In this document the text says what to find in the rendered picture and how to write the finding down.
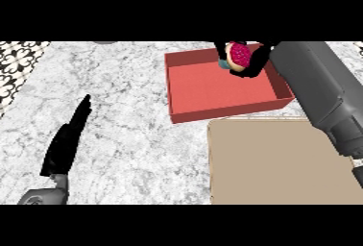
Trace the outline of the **red cardboard box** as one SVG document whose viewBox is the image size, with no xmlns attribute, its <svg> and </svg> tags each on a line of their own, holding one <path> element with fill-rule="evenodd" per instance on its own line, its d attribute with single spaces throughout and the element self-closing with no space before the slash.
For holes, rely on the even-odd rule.
<svg viewBox="0 0 363 246">
<path fill-rule="evenodd" d="M 255 78 L 239 78 L 217 59 L 214 48 L 164 54 L 173 124 L 279 110 L 295 99 L 270 62 Z"/>
</svg>

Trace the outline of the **black and white patterned tile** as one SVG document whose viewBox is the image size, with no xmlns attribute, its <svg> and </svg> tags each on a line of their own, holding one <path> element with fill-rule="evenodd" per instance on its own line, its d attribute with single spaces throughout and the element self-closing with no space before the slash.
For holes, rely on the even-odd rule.
<svg viewBox="0 0 363 246">
<path fill-rule="evenodd" d="M 0 118 L 50 44 L 49 41 L 0 41 Z"/>
</svg>

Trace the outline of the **beige tray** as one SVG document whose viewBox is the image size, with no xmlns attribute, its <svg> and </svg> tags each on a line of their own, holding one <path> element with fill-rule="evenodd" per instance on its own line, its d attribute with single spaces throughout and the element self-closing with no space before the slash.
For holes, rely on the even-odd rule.
<svg viewBox="0 0 363 246">
<path fill-rule="evenodd" d="M 306 120 L 214 120 L 207 133 L 213 203 L 363 204 L 351 160 Z"/>
</svg>

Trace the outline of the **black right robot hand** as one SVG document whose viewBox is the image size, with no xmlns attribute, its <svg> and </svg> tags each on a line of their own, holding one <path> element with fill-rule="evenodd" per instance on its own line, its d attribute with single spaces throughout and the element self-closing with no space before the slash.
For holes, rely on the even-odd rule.
<svg viewBox="0 0 363 246">
<path fill-rule="evenodd" d="M 219 50 L 221 48 L 221 44 L 226 41 L 216 41 L 214 42 L 214 46 L 216 46 L 216 50 L 217 50 L 217 54 L 219 54 Z M 241 72 L 235 72 L 233 70 L 227 69 L 230 71 L 230 73 L 235 76 L 239 76 L 241 78 L 255 78 L 261 71 L 263 68 L 267 64 L 267 61 L 270 59 L 270 52 L 275 48 L 275 46 L 279 44 L 279 41 L 261 41 L 261 46 L 255 49 L 251 50 L 251 62 L 250 62 L 250 66 L 245 70 L 242 70 Z"/>
</svg>

